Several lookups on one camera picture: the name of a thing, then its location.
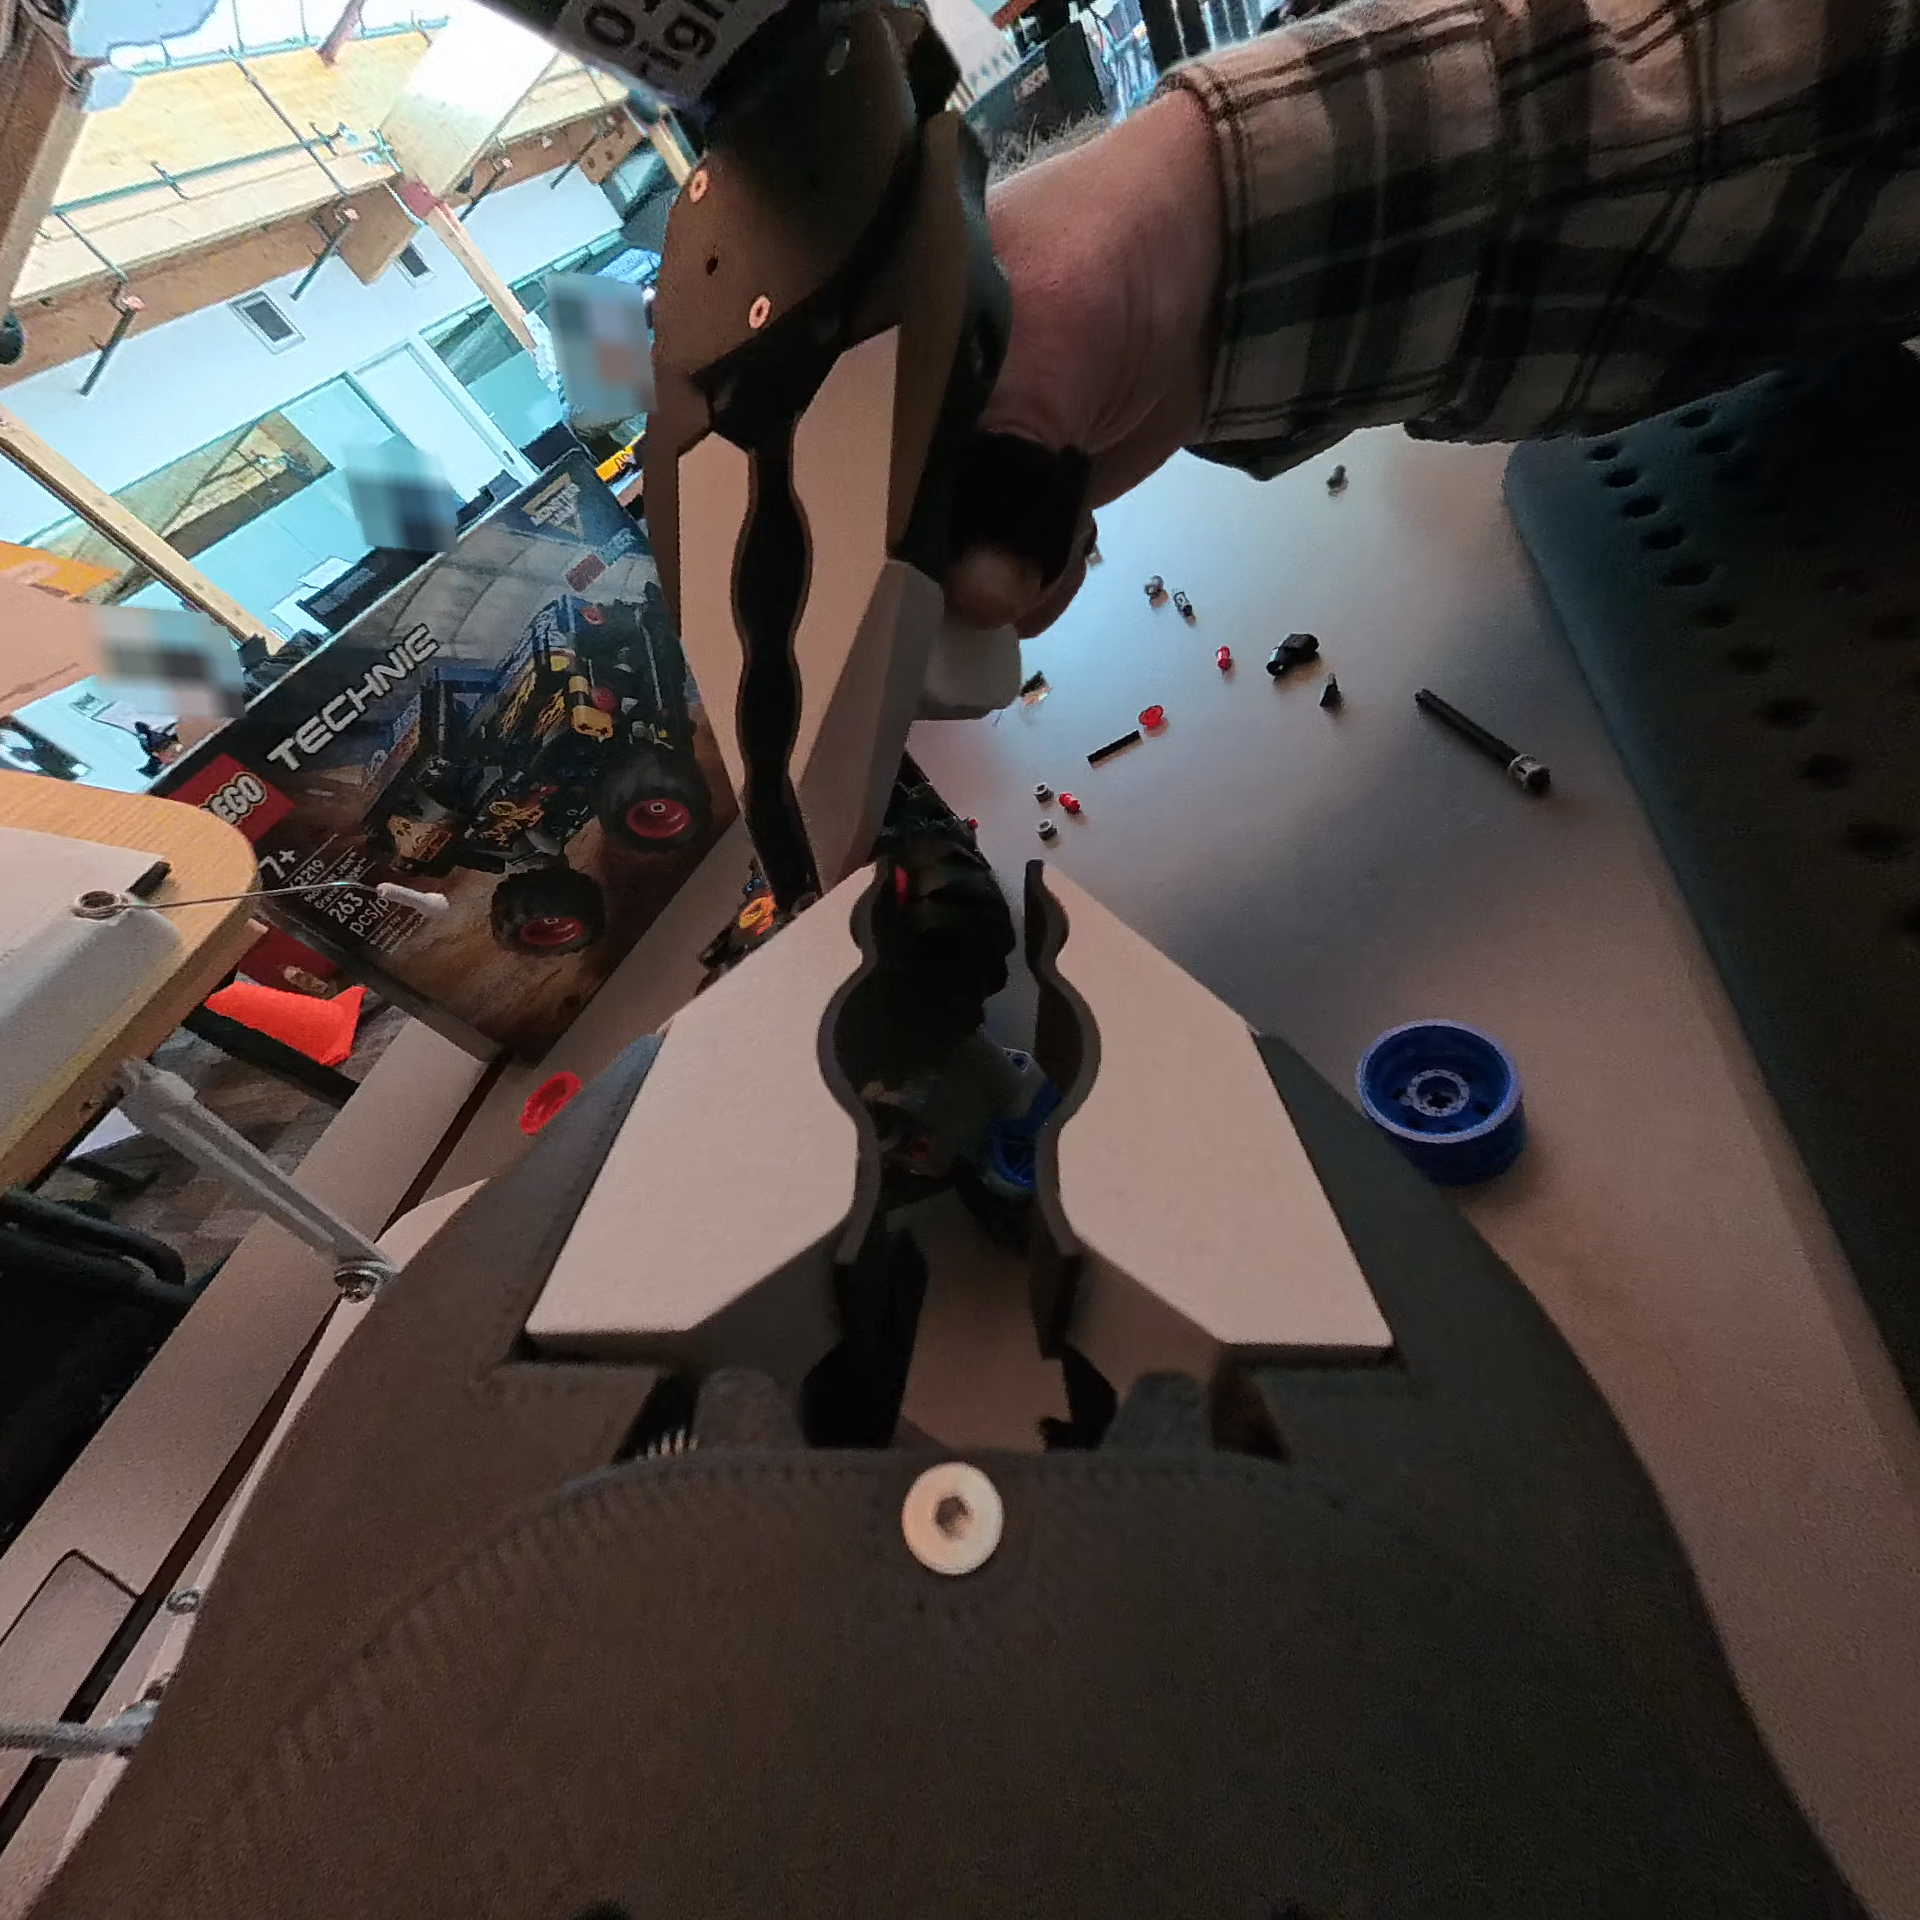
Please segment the orange plastic piece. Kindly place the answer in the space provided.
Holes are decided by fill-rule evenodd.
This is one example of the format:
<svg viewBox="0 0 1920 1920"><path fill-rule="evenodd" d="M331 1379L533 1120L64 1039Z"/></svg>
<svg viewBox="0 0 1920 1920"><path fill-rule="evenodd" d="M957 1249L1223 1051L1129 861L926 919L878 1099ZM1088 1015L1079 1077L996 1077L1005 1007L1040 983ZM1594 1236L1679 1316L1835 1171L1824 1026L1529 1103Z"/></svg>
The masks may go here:
<svg viewBox="0 0 1920 1920"><path fill-rule="evenodd" d="M308 994L241 973L206 996L203 1011L283 1044L316 1066L343 1068L358 1044L367 989L355 983L332 994Z"/></svg>

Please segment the white base metal stand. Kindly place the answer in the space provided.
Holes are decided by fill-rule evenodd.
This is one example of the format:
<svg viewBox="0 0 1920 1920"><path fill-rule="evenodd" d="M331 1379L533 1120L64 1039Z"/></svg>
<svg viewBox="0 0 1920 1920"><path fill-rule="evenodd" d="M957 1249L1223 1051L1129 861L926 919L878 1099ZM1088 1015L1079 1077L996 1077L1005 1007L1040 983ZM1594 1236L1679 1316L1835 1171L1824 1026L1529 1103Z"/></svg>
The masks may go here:
<svg viewBox="0 0 1920 1920"><path fill-rule="evenodd" d="M127 1116L259 1220L4 1549L4 1915L35 1912L125 1774L303 1403L468 1197L402 1210L434 1143L412 1120L377 1141L372 1090L328 1127L310 1184L176 1073L119 1076Z"/></svg>

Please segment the printed toy truck box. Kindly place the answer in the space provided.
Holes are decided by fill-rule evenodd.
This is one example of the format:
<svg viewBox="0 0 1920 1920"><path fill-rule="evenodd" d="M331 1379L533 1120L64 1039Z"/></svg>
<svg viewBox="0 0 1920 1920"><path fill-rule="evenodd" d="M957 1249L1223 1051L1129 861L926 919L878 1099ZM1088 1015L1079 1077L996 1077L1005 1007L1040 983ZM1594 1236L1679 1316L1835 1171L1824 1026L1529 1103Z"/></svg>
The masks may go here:
<svg viewBox="0 0 1920 1920"><path fill-rule="evenodd" d="M154 780L260 911L468 1051L566 1033L739 820L646 524L571 446Z"/></svg>

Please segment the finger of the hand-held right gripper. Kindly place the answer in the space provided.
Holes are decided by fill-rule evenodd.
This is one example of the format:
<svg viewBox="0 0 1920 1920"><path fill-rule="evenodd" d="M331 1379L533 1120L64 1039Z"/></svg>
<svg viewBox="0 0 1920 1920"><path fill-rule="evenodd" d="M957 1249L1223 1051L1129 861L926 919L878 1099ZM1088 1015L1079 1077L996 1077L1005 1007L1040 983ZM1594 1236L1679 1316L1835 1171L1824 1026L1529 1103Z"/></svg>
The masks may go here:
<svg viewBox="0 0 1920 1920"><path fill-rule="evenodd" d="M790 449L811 552L788 782L820 897L870 857L945 616L941 586L888 546L898 386L887 327L834 361Z"/></svg>
<svg viewBox="0 0 1920 1920"><path fill-rule="evenodd" d="M771 888L796 890L800 513L784 456L775 458L771 502L760 498L757 456L719 434L680 456L677 478L686 662L760 870Z"/></svg>

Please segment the black axle with grey bushing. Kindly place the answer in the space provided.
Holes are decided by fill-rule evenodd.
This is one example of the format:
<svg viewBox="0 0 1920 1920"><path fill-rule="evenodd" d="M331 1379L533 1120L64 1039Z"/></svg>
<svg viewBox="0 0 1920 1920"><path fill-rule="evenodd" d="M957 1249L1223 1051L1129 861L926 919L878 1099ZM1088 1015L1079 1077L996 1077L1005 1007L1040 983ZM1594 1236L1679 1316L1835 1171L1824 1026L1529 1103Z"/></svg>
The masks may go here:
<svg viewBox="0 0 1920 1920"><path fill-rule="evenodd" d="M1412 693L1412 702L1422 713L1469 744L1477 755L1497 764L1505 777L1518 786L1525 794L1532 798L1544 798L1553 790L1553 769L1547 762L1521 750L1500 731L1494 731L1466 709L1455 705L1441 691L1420 685Z"/></svg>

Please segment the grey desk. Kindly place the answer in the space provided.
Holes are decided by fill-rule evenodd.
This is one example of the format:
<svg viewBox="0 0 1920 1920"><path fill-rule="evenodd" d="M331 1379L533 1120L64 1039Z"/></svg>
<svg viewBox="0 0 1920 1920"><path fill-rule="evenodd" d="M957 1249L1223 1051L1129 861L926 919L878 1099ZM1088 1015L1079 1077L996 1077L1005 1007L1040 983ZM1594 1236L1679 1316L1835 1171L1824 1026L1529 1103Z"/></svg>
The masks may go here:
<svg viewBox="0 0 1920 1920"><path fill-rule="evenodd" d="M1335 458L1340 495L1325 461L1265 486L1164 467L1105 512L1105 561L1035 643L1049 697L926 725L915 755L1017 868L1035 782L1164 704L1164 736L1092 773L1068 876L1343 1093L1406 1019L1506 1045L1529 1147L1457 1201L1634 1439L1835 1858L1878 1915L1917 1915L1907 1389L1543 598L1509 449L1374 429ZM1320 652L1276 679L1293 631Z"/></svg>

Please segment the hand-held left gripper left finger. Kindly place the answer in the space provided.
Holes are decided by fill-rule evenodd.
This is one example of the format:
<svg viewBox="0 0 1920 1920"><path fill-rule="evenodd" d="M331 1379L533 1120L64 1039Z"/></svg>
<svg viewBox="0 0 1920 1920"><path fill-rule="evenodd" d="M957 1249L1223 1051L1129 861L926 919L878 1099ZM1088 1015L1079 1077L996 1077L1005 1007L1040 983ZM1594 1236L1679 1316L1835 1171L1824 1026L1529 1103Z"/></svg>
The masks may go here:
<svg viewBox="0 0 1920 1920"><path fill-rule="evenodd" d="M885 878L854 871L665 1026L524 1322L541 1357L751 1369L816 1443L898 1441L928 1261L840 1051Z"/></svg>

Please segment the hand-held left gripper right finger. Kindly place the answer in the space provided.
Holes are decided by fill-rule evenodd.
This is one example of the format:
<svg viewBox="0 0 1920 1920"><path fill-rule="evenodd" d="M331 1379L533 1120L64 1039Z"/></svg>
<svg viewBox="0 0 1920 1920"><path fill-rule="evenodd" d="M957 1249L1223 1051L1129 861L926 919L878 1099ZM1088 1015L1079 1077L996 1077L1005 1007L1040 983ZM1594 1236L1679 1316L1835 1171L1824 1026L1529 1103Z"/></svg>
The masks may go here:
<svg viewBox="0 0 1920 1920"><path fill-rule="evenodd" d="M1035 1062L1029 1301L1097 1448L1148 1379L1232 1407L1262 1368L1374 1369L1397 1342L1260 1036L1059 866L1023 876Z"/></svg>

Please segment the toy brick monster truck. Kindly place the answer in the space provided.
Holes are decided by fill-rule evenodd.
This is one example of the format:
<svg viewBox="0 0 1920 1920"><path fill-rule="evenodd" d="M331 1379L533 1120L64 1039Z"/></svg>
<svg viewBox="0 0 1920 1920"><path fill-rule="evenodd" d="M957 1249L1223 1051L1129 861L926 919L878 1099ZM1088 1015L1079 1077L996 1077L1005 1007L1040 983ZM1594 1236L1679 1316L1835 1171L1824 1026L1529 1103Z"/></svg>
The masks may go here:
<svg viewBox="0 0 1920 1920"><path fill-rule="evenodd" d="M890 1033L876 968L842 1015L838 1058L876 1124L887 1210L955 1189L990 1238L1027 1254L1035 1200L999 1197L981 1173L990 1118L1012 1090L1006 1048L984 1022L943 1060L908 1062Z"/></svg>

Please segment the person's right forearm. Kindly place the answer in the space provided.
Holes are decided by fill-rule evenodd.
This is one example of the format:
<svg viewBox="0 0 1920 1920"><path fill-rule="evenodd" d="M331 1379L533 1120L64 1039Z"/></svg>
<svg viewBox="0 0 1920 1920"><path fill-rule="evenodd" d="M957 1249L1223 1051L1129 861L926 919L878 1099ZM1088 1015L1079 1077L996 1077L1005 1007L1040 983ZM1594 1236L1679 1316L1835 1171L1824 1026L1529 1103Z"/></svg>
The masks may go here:
<svg viewBox="0 0 1920 1920"><path fill-rule="evenodd" d="M1337 4L1163 88L1219 183L1203 459L1601 436L1917 340L1917 4Z"/></svg>

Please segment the raised white wooden-edged platform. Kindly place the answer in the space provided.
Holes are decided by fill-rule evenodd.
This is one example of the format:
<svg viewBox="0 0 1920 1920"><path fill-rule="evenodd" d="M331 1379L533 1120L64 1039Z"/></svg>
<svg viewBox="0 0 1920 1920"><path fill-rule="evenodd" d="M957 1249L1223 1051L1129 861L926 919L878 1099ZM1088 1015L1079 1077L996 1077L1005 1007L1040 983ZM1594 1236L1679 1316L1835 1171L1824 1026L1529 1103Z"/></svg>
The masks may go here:
<svg viewBox="0 0 1920 1920"><path fill-rule="evenodd" d="M28 1186L253 948L253 843L153 794L3 773L3 1186Z"/></svg>

